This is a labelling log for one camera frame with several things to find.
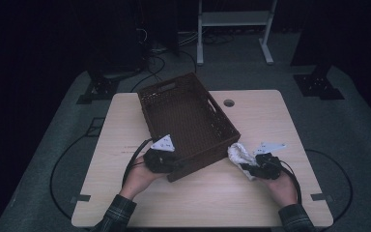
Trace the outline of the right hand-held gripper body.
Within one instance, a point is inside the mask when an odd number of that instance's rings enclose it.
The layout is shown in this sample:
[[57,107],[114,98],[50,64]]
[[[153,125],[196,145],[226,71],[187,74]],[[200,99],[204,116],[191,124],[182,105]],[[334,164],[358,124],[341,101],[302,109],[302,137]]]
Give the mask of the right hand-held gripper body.
[[259,166],[262,179],[276,180],[280,176],[282,169],[281,160],[274,156],[272,152],[284,149],[284,143],[262,142],[253,152],[256,163]]

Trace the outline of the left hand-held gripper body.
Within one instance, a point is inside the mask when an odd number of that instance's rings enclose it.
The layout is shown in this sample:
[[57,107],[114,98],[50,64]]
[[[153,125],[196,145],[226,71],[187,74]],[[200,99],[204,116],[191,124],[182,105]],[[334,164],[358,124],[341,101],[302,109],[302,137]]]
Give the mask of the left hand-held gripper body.
[[170,134],[154,142],[143,156],[146,166],[154,173],[171,173],[175,169],[175,147]]

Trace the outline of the white cloth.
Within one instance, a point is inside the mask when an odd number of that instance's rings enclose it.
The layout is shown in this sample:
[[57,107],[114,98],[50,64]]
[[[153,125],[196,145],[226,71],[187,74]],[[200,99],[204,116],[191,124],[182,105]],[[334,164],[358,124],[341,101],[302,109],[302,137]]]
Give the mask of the white cloth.
[[256,166],[257,162],[254,157],[252,157],[244,148],[241,143],[233,143],[228,147],[228,158],[233,162],[248,178],[249,181],[256,179],[255,176],[252,176],[247,170],[243,170],[242,165],[248,164],[249,166]]

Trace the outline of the brown woven basket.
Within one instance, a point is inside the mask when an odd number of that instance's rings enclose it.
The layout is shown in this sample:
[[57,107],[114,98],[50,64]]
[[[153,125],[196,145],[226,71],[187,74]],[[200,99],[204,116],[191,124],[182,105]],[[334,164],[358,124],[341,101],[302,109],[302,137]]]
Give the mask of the brown woven basket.
[[227,157],[241,134],[194,73],[137,91],[153,140],[171,135],[175,161],[184,166],[167,179],[175,182]]

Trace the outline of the black tape mark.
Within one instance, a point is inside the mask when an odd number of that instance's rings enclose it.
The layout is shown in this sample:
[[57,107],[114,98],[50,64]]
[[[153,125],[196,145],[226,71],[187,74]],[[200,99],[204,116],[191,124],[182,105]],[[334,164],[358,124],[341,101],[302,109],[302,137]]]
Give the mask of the black tape mark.
[[70,202],[73,204],[76,204],[78,201],[89,202],[90,198],[91,198],[91,195],[79,194],[77,196],[73,196]]
[[326,195],[323,193],[313,193],[313,194],[310,194],[310,196],[313,201],[322,201],[322,200],[325,200],[327,202],[332,201],[332,197],[330,195]]

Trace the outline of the black stand base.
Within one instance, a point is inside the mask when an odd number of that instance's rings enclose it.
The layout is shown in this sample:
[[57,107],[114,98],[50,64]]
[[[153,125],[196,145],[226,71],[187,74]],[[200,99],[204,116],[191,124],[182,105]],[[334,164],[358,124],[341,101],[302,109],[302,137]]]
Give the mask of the black stand base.
[[113,71],[88,71],[90,82],[86,91],[79,96],[77,104],[90,104],[93,101],[111,100],[116,94],[120,82],[134,77],[140,70],[133,72],[113,72]]
[[330,34],[330,26],[331,20],[326,14],[324,0],[312,0],[291,62],[292,66],[315,66],[311,73],[294,75],[294,80],[305,97],[319,97],[321,100],[344,99],[328,80],[334,50],[337,48],[337,42]]

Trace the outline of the white metal stand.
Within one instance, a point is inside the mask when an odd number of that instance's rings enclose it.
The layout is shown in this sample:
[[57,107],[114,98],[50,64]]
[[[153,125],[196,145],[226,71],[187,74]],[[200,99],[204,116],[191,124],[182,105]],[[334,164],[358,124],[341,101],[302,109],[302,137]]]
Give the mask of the white metal stand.
[[268,47],[268,39],[271,32],[278,0],[271,0],[271,7],[267,11],[250,12],[204,12],[203,0],[198,3],[197,20],[197,46],[196,63],[204,64],[203,29],[208,27],[232,27],[232,26],[264,26],[265,32],[259,39],[265,61],[268,65],[274,63]]

